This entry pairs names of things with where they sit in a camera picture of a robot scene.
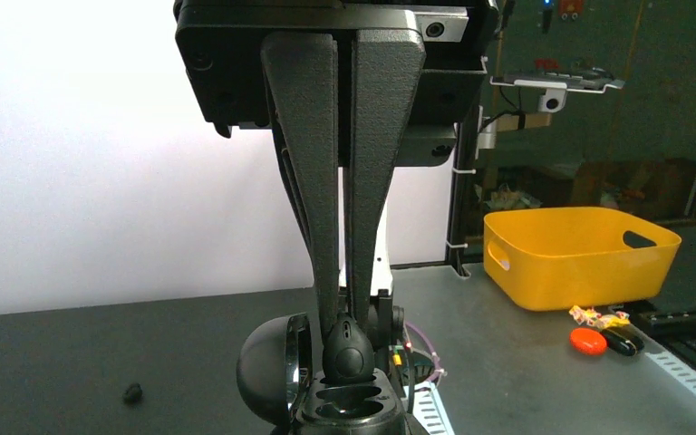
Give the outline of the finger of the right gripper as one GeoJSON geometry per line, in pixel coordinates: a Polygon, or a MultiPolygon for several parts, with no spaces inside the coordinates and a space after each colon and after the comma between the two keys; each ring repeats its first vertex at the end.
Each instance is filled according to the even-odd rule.
{"type": "Polygon", "coordinates": [[[425,57],[411,29],[360,30],[353,44],[343,205],[349,307],[361,327],[368,324],[377,227],[425,57]]]}

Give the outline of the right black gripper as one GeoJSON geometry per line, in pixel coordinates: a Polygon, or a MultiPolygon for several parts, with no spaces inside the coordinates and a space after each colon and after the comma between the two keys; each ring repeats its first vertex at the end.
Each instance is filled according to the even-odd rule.
{"type": "Polygon", "coordinates": [[[499,26],[498,5],[178,1],[173,14],[188,80],[204,119],[221,136],[235,127],[269,127],[265,76],[276,153],[311,258],[326,336],[338,313],[339,272],[338,61],[331,34],[345,41],[358,29],[396,24],[419,32],[426,58],[397,163],[435,167],[449,158],[454,127],[479,96],[486,50],[499,26]]]}

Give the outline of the black oval object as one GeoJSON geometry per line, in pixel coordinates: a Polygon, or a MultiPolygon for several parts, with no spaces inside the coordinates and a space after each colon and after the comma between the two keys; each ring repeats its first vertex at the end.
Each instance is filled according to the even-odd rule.
{"type": "Polygon", "coordinates": [[[277,434],[410,434],[408,412],[387,375],[331,385],[314,369],[307,314],[259,325],[237,358],[236,380],[246,406],[277,434]]]}

